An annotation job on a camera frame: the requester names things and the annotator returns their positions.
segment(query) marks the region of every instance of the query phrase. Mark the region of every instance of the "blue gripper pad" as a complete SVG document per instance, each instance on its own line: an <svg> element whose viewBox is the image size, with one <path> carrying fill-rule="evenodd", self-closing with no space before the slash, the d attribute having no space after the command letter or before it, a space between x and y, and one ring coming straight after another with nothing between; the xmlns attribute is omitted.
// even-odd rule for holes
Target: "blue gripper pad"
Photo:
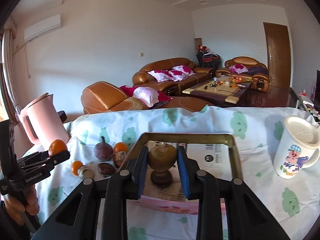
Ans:
<svg viewBox="0 0 320 240"><path fill-rule="evenodd" d="M188 163L188 157L186 154L186 151L183 146L178 147L178 170L179 170L179 176L181 181L181 187L184 196L186 199L190 198L190 183L189 183L189 163Z"/></svg>
<svg viewBox="0 0 320 240"><path fill-rule="evenodd" d="M141 197L144 189L144 183L146 180L147 168L148 168L148 147L142 146L138 155L133 173L132 181L138 184L137 197Z"/></svg>

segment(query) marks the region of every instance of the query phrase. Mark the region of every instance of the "wooden coffee table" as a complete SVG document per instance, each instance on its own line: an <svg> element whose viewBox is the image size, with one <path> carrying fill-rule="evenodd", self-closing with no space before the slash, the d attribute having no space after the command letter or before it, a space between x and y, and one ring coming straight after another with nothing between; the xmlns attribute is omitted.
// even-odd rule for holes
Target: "wooden coffee table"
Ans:
<svg viewBox="0 0 320 240"><path fill-rule="evenodd" d="M218 78L218 80L228 80L229 78L229 76L225 76ZM250 102L252 82L242 83L247 86L245 88L239 86L229 87L225 85L210 87L210 84L213 83L212 81L213 78L183 90L183 93L188 94L190 97L201 98L220 107L245 106Z"/></svg>

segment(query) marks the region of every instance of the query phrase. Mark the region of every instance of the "pink electric kettle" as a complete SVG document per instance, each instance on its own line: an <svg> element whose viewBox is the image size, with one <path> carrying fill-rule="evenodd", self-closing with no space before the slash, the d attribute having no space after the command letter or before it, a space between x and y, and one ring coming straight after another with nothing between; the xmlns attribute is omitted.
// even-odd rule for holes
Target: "pink electric kettle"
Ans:
<svg viewBox="0 0 320 240"><path fill-rule="evenodd" d="M33 144L42 144L45 151L49 149L50 144L56 139L61 139L65 143L70 139L54 108L53 95L48 93L36 98L23 108L20 113L20 120L29 140Z"/></svg>

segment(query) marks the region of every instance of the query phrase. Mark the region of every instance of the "door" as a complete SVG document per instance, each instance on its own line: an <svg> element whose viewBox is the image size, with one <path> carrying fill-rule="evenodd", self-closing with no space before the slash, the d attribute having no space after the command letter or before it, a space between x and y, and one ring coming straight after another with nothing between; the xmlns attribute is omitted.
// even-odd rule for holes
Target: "door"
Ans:
<svg viewBox="0 0 320 240"><path fill-rule="evenodd" d="M270 85L283 89L290 87L291 51L288 28L285 25L263 23L268 49Z"/></svg>

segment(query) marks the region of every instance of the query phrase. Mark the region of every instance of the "floor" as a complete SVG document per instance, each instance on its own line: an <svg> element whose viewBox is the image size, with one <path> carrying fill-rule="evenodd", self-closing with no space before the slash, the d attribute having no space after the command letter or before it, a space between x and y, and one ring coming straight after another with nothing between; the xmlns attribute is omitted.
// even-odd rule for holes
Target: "floor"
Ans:
<svg viewBox="0 0 320 240"><path fill-rule="evenodd" d="M268 93L251 90L247 107L295 107L296 96L292 90L270 86Z"/></svg>

